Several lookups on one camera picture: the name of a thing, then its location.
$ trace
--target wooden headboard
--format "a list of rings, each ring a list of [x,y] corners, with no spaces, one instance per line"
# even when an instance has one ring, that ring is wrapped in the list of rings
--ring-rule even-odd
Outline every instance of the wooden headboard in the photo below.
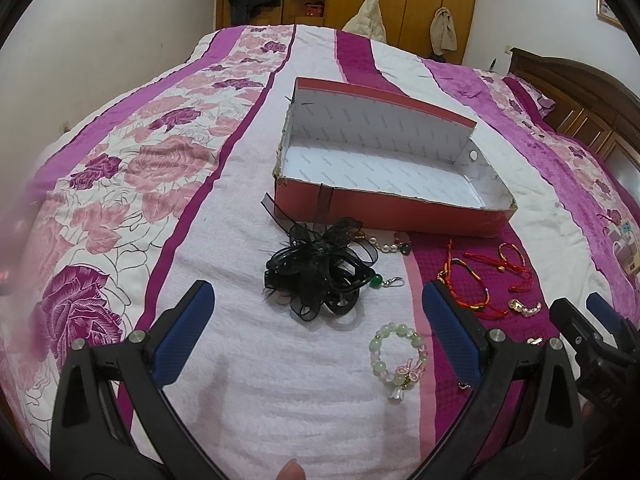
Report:
[[[640,99],[602,70],[569,59],[513,49],[510,71],[556,101],[545,121],[604,160],[623,148],[640,171]]]

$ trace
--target red string bracelet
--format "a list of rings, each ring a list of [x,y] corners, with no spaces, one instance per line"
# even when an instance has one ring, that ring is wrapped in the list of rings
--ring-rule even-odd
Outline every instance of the red string bracelet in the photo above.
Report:
[[[453,299],[456,300],[460,306],[473,310],[476,313],[476,315],[478,317],[481,317],[482,319],[500,319],[501,317],[505,317],[509,313],[509,311],[498,310],[497,308],[491,306],[490,304],[491,295],[489,294],[489,289],[482,281],[482,278],[478,276],[474,272],[474,270],[466,264],[466,262],[464,262],[463,260],[460,260],[460,258],[452,258],[451,257],[452,248],[453,248],[453,240],[449,240],[449,242],[447,243],[447,259],[444,262],[443,269],[438,273],[437,277],[442,283],[444,283],[447,286],[447,288],[449,289],[449,293],[452,295]],[[451,266],[453,264],[464,267],[469,272],[469,274],[471,274],[473,279],[475,279],[476,282],[480,283],[480,285],[484,289],[484,301],[482,303],[471,304],[460,299],[459,295],[456,293],[453,287],[453,282],[451,281]],[[496,312],[496,314],[488,314],[483,312],[482,310],[485,307],[487,307],[490,310],[493,310],[494,312]]]
[[[502,254],[502,248],[509,247],[518,253],[520,257],[520,264],[512,264],[504,254]],[[509,287],[509,292],[529,292],[533,288],[533,275],[531,271],[527,268],[527,261],[524,259],[524,256],[520,252],[519,248],[517,248],[514,244],[510,244],[507,242],[503,242],[498,246],[498,256],[500,256],[499,260],[494,260],[493,258],[489,258],[488,256],[484,256],[483,254],[473,254],[473,253],[465,253],[465,258],[471,258],[477,262],[482,262],[484,264],[489,264],[494,266],[500,272],[504,272],[506,269],[509,269],[511,272],[515,274],[523,274],[524,277],[522,281],[517,285],[511,285]]]

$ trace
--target wall outlet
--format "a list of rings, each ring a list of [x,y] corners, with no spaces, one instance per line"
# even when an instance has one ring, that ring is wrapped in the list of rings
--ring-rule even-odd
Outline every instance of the wall outlet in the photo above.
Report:
[[[65,121],[64,123],[60,124],[60,126],[58,127],[58,131],[60,132],[60,135],[70,132],[71,126],[69,125],[69,121]]]

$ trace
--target blue gripper pad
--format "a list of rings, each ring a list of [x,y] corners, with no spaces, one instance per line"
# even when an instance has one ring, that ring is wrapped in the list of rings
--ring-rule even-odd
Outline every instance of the blue gripper pad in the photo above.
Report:
[[[476,388],[482,380],[480,353],[469,334],[432,282],[422,289],[422,309],[458,381]]]
[[[156,324],[162,325],[162,317],[165,314],[167,314],[165,322],[173,321],[154,352],[152,375],[158,388],[175,383],[178,379],[193,347],[213,314],[214,304],[215,295],[211,284],[197,281],[175,308],[163,312],[154,323],[154,327]],[[173,320],[175,312],[172,311],[175,310],[178,310],[178,317]]]
[[[612,335],[620,332],[622,317],[613,310],[610,304],[597,292],[592,292],[587,298],[587,310],[591,312]]]

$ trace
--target black ribbon bow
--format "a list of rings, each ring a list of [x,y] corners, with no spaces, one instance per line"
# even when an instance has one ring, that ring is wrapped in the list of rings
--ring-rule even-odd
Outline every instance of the black ribbon bow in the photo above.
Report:
[[[371,268],[378,259],[376,248],[355,238],[362,222],[341,218],[321,234],[289,218],[268,194],[262,205],[289,235],[290,242],[267,262],[265,288],[286,290],[291,295],[291,309],[304,321],[315,319],[323,303],[337,316],[348,313],[359,289],[376,273]],[[370,261],[363,262],[348,247],[351,243],[360,245]]]

